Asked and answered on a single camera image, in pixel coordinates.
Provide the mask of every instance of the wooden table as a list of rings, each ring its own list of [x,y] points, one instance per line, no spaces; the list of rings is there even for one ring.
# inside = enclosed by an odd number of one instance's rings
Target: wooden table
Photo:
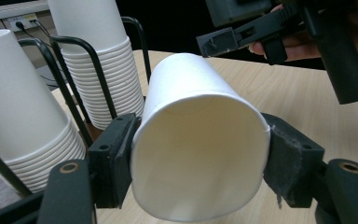
[[[167,52],[149,51],[152,69]],[[144,95],[147,94],[145,64],[134,51]],[[325,71],[218,58],[206,59],[227,83],[263,113],[277,116],[325,148],[324,161],[348,159],[358,162],[358,103],[340,105]],[[61,93],[53,92],[69,113]],[[201,223],[315,223],[314,210],[277,204],[274,192],[262,183],[259,191],[239,211]],[[122,209],[99,209],[98,223],[172,223],[148,215],[129,190]]]

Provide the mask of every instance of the black wire frame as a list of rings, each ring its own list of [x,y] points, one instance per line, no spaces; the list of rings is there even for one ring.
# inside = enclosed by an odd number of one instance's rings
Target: black wire frame
[[[141,39],[141,44],[142,44],[142,49],[143,49],[147,82],[149,83],[149,80],[151,77],[151,68],[150,68],[148,48],[146,45],[145,33],[143,30],[143,27],[142,27],[141,23],[138,22],[135,18],[122,17],[122,21],[135,25],[138,30],[139,38]],[[97,76],[100,79],[100,83],[103,88],[103,94],[104,94],[106,101],[108,103],[112,119],[116,118],[117,113],[116,113],[116,110],[112,103],[112,98],[111,98],[111,95],[110,95],[108,87],[107,87],[106,79],[104,78],[104,75],[103,75],[103,69],[102,69],[101,63],[98,59],[98,55],[95,52],[95,49],[86,41],[79,39],[79,38],[75,38],[75,37],[69,37],[69,36],[51,36],[50,43],[52,45],[54,53],[56,54],[58,61],[62,67],[62,71],[66,75],[68,83],[73,90],[74,96],[78,102],[78,105],[80,106],[80,109],[83,113],[83,116],[85,117],[86,122],[90,122],[90,118],[88,116],[86,109],[84,108],[84,106],[82,104],[82,100],[80,99],[80,96],[76,90],[75,83],[72,80],[72,77],[70,76],[69,70],[66,67],[66,63],[63,60],[58,43],[77,44],[80,47],[83,47],[88,52],[89,56],[92,59],[94,66],[95,66]],[[76,104],[75,104],[70,92],[68,91],[68,89],[66,87],[66,83],[62,78],[60,69],[58,68],[53,55],[51,54],[50,50],[48,49],[47,44],[45,44],[43,41],[41,41],[38,38],[22,39],[22,40],[19,40],[19,44],[22,47],[25,47],[25,46],[37,46],[38,47],[38,49],[42,53],[42,56],[44,57],[45,61],[47,62],[48,67],[51,70],[51,73],[54,76],[66,103],[68,104],[68,107],[76,121],[76,124],[77,124],[80,132],[82,133],[82,135],[84,137],[86,144],[88,145],[88,147],[90,147],[92,145],[92,140],[91,140],[90,134],[89,134],[85,124],[83,123],[83,120],[80,117],[80,114],[76,108]],[[10,168],[2,161],[1,158],[0,158],[0,175],[23,197],[33,194],[24,185],[24,183],[22,183],[22,181],[10,170]]]

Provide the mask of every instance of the paper cup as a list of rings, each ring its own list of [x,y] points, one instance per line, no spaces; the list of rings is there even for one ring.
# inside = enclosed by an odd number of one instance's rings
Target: paper cup
[[[82,77],[72,77],[76,86],[83,90],[101,90],[101,83],[99,79],[96,78],[87,78],[84,79]],[[132,69],[132,71],[127,72],[126,76],[123,76],[122,78],[115,78],[110,77],[106,79],[106,83],[109,88],[116,88],[123,85],[126,85],[127,83],[132,83],[133,80],[138,78],[138,75],[136,73],[135,69]]]
[[[116,111],[118,113],[125,113],[125,112],[129,112],[129,111],[135,112],[135,109],[138,108],[138,106],[142,105],[143,103],[144,103],[144,99],[136,98],[135,101],[117,108]]]
[[[100,61],[102,69],[106,69],[111,66],[117,66],[119,63],[123,63],[127,61],[132,55],[132,49],[128,49],[126,52],[121,54],[120,56],[113,57],[104,61]],[[69,63],[65,60],[66,66],[71,69],[87,69],[94,68],[94,63]]]
[[[61,147],[55,149],[52,153],[41,156],[40,158],[33,159],[34,164],[29,164],[21,168],[13,168],[9,166],[10,169],[18,175],[38,175],[40,172],[46,170],[46,168],[52,168],[57,165],[60,161],[66,161],[67,157],[72,156],[77,153],[78,150],[86,150],[85,146],[82,143],[81,138],[76,137],[77,132],[76,128],[71,129],[68,138],[65,138]]]
[[[0,158],[15,161],[47,146],[67,115],[14,34],[0,30]]]
[[[127,34],[112,0],[48,0],[58,35],[78,37],[98,50],[111,49],[126,41]],[[86,51],[75,45],[62,45],[65,53]]]
[[[109,87],[109,91],[111,94],[125,94],[127,92],[132,91],[133,87],[136,87],[137,82],[139,82],[139,80],[137,79],[133,79],[133,80],[129,80],[129,83],[121,83],[120,85],[116,85],[116,86],[110,86]],[[101,95],[103,96],[103,90],[101,87],[76,87],[77,91],[79,93],[82,93],[84,95],[88,95],[88,94],[92,94],[92,95]]]
[[[245,206],[269,154],[269,126],[198,55],[161,61],[133,138],[132,192],[151,216],[195,222]]]
[[[132,50],[130,38],[127,36],[126,40],[120,44],[114,45],[109,49],[96,50],[95,52],[98,55],[98,58],[101,62],[108,61],[109,59],[119,57],[120,55],[126,53],[128,50]],[[86,60],[89,60],[92,63],[91,57],[88,52],[81,54],[65,53],[63,50],[61,52],[62,57],[66,60],[69,60],[69,63],[84,63]]]
[[[78,152],[73,155],[72,157],[68,158],[67,161],[69,160],[74,160],[74,159],[83,159],[86,155],[85,151],[80,151],[78,150]],[[33,178],[32,180],[21,180],[32,192],[37,192],[41,189],[43,189],[46,184],[48,183],[48,175],[49,172],[46,174],[42,174],[36,178]]]
[[[130,55],[129,59],[124,61],[123,63],[116,64],[115,66],[108,66],[105,67],[106,69],[103,69],[103,73],[105,75],[111,75],[111,74],[119,74],[126,72],[127,70],[133,68],[136,66],[135,60],[133,58],[133,55]],[[89,68],[89,69],[69,69],[71,75],[74,77],[97,77],[97,73],[95,71],[95,68]]]
[[[48,158],[46,161],[42,162],[40,165],[36,165],[33,167],[26,167],[19,171],[17,171],[17,175],[20,178],[26,178],[27,180],[32,180],[38,176],[48,174],[50,170],[61,161],[68,161],[72,158],[75,154],[77,154],[78,150],[85,150],[85,148],[80,148],[78,141],[72,141],[68,143],[68,148],[63,148],[61,151],[57,151],[53,155],[55,157]]]
[[[34,163],[42,161],[50,154],[53,154],[55,151],[59,150],[66,142],[69,142],[75,138],[74,134],[71,132],[73,125],[74,124],[72,123],[71,118],[67,116],[67,125],[60,133],[57,134],[56,139],[52,140],[48,145],[45,145],[44,147],[28,154],[23,158],[19,158],[14,161],[5,161],[5,164],[9,166],[10,169],[16,170],[23,167],[29,167]]]

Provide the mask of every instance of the cable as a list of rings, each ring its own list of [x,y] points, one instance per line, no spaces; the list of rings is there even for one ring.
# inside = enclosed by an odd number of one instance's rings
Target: cable
[[[50,78],[48,78],[48,77],[44,77],[44,76],[41,76],[41,77],[44,78],[44,79],[46,79],[46,80],[48,80],[48,81],[56,82],[55,80],[50,79]]]
[[[32,20],[30,22],[33,22],[35,25],[37,25],[40,28],[41,31],[43,31],[43,33],[45,33],[46,36],[50,37],[50,33],[48,32],[48,29],[46,29],[46,27],[40,21]]]
[[[4,25],[5,29],[7,29],[7,27],[5,26],[4,20],[1,19],[1,22]]]
[[[53,87],[53,88],[58,88],[58,86],[54,86],[54,85],[49,85],[49,84],[46,84],[47,86],[50,86],[50,87]]]
[[[32,37],[32,38],[36,38],[36,37],[34,37],[33,35],[28,34],[28,32],[25,30],[24,24],[22,24],[22,22],[16,21],[16,26],[17,26],[19,29],[21,29],[26,35],[28,35],[28,36],[30,36],[30,37]],[[45,43],[47,46],[49,46],[49,47],[52,48],[52,46],[49,45],[48,43],[46,43],[46,42],[44,42],[44,41],[42,41],[42,42]]]

